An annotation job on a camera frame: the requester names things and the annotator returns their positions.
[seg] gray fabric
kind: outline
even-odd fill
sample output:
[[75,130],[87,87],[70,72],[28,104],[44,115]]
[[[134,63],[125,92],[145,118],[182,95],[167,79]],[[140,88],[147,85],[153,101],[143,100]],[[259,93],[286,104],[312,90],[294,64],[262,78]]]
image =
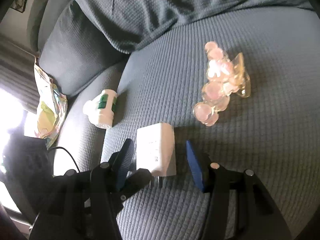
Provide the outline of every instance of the gray fabric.
[[[252,80],[251,97],[232,95],[212,127],[192,114],[207,82],[208,41],[216,41],[230,58],[242,51]],[[177,176],[125,202],[117,217],[123,239],[199,238],[209,194],[194,186],[187,139],[227,169],[255,171],[297,236],[320,202],[319,61],[317,15],[290,7],[220,14],[174,28],[132,53],[101,161],[126,138],[135,141],[137,128],[168,122],[175,130]]]
[[27,24],[27,39],[34,53],[38,52],[38,35],[48,0],[34,0]]
[[50,34],[39,65],[55,79],[63,94],[72,97],[124,56],[111,46],[72,0]]
[[[88,116],[82,112],[84,103],[94,99],[103,89],[116,91],[125,63],[120,62],[102,72],[68,106],[57,146],[65,147],[71,153],[81,171],[93,169],[99,164],[106,132],[89,122]],[[75,168],[71,158],[63,150],[57,150],[54,175],[63,175],[71,168]]]
[[141,49],[171,27],[225,11],[266,5],[311,8],[307,0],[76,0],[119,51]]
[[47,41],[48,37],[50,36],[50,33],[52,32],[60,14],[68,5],[68,3],[70,3],[70,1],[71,0],[48,0],[39,29],[39,51],[42,51],[43,46]]

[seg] white bottle cap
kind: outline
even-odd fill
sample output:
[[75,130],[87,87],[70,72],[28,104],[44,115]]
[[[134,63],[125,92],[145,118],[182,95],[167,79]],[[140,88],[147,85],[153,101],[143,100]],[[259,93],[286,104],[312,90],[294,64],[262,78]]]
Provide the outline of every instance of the white bottle cap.
[[94,100],[87,101],[83,106],[83,113],[95,126],[108,129],[112,127],[117,93],[105,89]]

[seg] green label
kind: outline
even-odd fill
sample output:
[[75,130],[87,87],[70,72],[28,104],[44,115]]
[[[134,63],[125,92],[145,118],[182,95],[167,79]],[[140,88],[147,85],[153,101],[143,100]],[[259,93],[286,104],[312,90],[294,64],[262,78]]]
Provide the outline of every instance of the green label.
[[104,109],[106,108],[107,105],[107,101],[108,101],[108,95],[102,95],[99,101],[99,105],[98,105],[98,109]]
[[116,102],[117,102],[117,98],[114,97],[113,102],[112,102],[112,108],[111,108],[113,113],[115,113],[115,111],[116,111]]

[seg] gray sofa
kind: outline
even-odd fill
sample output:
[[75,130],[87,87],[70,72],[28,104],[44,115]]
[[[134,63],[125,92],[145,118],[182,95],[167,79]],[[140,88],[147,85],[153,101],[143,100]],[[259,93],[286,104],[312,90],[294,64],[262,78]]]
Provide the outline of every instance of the gray sofa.
[[[107,161],[126,138],[135,141],[137,128],[158,122],[174,127],[177,176],[164,178],[162,188],[146,187],[125,202],[117,216],[123,239],[199,238],[209,195],[193,183],[187,139],[227,169],[254,170],[294,238],[319,206],[319,18],[307,0],[232,1],[230,8],[215,7],[212,16],[177,20],[158,33],[154,30],[159,28],[148,31],[145,25],[143,31],[124,30],[140,35],[136,40],[113,33],[119,26],[110,21],[110,0],[65,0],[39,46],[40,67],[68,96],[57,145],[70,151],[82,171]],[[192,114],[206,83],[203,49],[208,41],[216,41],[230,58],[242,51],[252,80],[251,97],[231,96],[228,109],[212,127]],[[118,93],[114,126],[107,131],[82,114],[83,104],[106,88]],[[70,168],[72,161],[57,150],[54,174]],[[232,202],[229,237],[234,214]]]

